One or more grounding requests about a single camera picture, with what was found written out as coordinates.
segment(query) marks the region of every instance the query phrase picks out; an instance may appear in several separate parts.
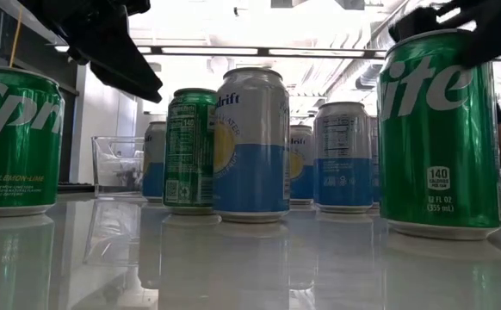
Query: sprite can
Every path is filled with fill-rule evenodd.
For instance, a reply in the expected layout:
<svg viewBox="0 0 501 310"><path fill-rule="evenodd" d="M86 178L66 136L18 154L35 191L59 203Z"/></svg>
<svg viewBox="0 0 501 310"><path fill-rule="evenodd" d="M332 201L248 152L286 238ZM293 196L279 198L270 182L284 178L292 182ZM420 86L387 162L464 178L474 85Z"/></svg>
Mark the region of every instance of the sprite can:
<svg viewBox="0 0 501 310"><path fill-rule="evenodd" d="M49 77L0 68L0 216L56 200L64 101Z"/></svg>
<svg viewBox="0 0 501 310"><path fill-rule="evenodd" d="M163 204L174 214L213 212L213 147L216 92L174 93L166 121Z"/></svg>
<svg viewBox="0 0 501 310"><path fill-rule="evenodd" d="M485 239L501 227L492 64L464 70L465 30L401 41L380 72L381 214L401 233Z"/></svg>

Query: reflective table surface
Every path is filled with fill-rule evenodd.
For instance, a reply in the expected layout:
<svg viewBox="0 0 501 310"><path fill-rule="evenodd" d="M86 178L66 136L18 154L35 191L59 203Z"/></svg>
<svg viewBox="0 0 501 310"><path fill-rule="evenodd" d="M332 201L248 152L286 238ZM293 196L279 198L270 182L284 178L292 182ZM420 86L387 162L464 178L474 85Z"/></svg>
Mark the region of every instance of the reflective table surface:
<svg viewBox="0 0 501 310"><path fill-rule="evenodd" d="M390 232L378 212L234 224L61 195L0 219L1 309L501 310L501 230L451 242Z"/></svg>

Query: spindrift can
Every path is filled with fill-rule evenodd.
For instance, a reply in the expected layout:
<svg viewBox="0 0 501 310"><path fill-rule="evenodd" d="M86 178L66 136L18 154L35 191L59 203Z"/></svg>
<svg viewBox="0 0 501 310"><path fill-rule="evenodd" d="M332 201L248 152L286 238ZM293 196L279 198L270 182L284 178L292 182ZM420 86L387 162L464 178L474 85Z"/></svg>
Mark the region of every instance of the spindrift can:
<svg viewBox="0 0 501 310"><path fill-rule="evenodd" d="M213 212L216 92L182 89L168 107L163 204L174 214Z"/></svg>
<svg viewBox="0 0 501 310"><path fill-rule="evenodd" d="M42 213L56 202L63 108L49 77L0 68L0 216Z"/></svg>
<svg viewBox="0 0 501 310"><path fill-rule="evenodd" d="M309 204L313 199L312 128L292 125L290 134L291 204Z"/></svg>
<svg viewBox="0 0 501 310"><path fill-rule="evenodd" d="M324 212L366 212L373 199L371 139L363 104L324 104L314 128L314 202Z"/></svg>
<svg viewBox="0 0 501 310"><path fill-rule="evenodd" d="M501 227L490 63L455 63L471 34L440 30L401 41L380 73L381 213L399 232L484 239Z"/></svg>
<svg viewBox="0 0 501 310"><path fill-rule="evenodd" d="M145 131L143 196L149 202L163 201L164 141L166 122L152 121Z"/></svg>
<svg viewBox="0 0 501 310"><path fill-rule="evenodd" d="M380 204L380 184L379 184L379 120L376 117L369 118L369 129L371 130L371 160L373 183L373 208L378 208Z"/></svg>
<svg viewBox="0 0 501 310"><path fill-rule="evenodd" d="M238 68L218 90L214 210L224 220L271 222L287 211L288 93L281 75Z"/></svg>

